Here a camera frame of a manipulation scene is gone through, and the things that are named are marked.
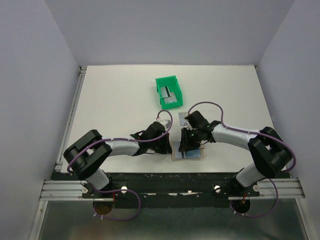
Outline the green plastic bin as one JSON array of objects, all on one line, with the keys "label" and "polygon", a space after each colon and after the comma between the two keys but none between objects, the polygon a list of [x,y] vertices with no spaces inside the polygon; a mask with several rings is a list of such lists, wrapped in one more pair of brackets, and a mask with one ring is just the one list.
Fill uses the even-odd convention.
[{"label": "green plastic bin", "polygon": [[182,107],[183,93],[175,75],[155,79],[159,102],[163,110]]}]

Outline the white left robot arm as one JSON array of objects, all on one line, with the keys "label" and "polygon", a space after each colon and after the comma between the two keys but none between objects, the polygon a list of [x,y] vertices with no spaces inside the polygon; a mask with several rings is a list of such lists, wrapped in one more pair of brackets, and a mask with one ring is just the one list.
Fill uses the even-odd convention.
[{"label": "white left robot arm", "polygon": [[148,151],[171,154],[168,133],[171,126],[170,120],[155,121],[146,130],[111,141],[103,141],[98,130],[90,130],[64,151],[63,157],[68,162],[67,171],[73,172],[79,180],[90,183],[99,197],[107,197],[111,185],[107,174],[100,169],[102,163],[108,157],[135,157],[147,154]]}]

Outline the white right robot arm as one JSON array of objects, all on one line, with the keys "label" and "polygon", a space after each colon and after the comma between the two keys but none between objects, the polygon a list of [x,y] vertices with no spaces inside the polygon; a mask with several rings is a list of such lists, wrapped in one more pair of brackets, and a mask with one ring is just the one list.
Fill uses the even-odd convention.
[{"label": "white right robot arm", "polygon": [[294,159],[294,154],[271,127],[259,131],[236,129],[221,121],[208,122],[199,111],[188,113],[184,119],[188,127],[181,129],[178,151],[192,151],[202,142],[224,143],[250,152],[253,163],[241,169],[230,183],[230,191],[241,196],[253,183],[275,178]]}]

